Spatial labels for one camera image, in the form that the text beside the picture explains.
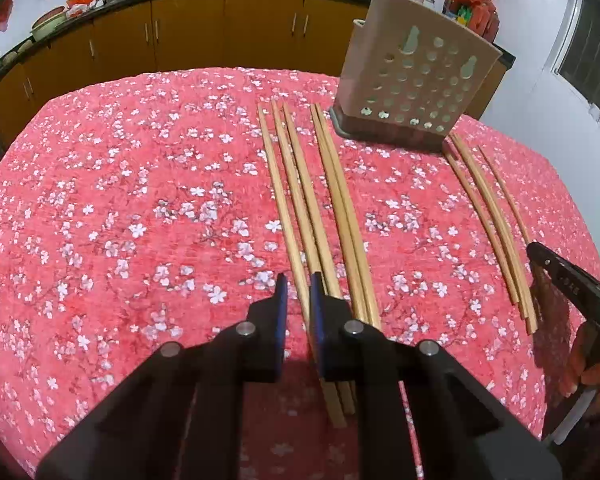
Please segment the person right hand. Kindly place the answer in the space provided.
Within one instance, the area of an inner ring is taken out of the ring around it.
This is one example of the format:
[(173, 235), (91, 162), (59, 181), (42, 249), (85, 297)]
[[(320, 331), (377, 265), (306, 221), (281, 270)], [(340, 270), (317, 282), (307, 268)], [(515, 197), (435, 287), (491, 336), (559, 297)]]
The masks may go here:
[(583, 344), (576, 340), (570, 350), (567, 365), (559, 383), (559, 391), (565, 398), (569, 398), (579, 386), (591, 386), (598, 389), (586, 414), (588, 416), (600, 414), (600, 362), (586, 368)]

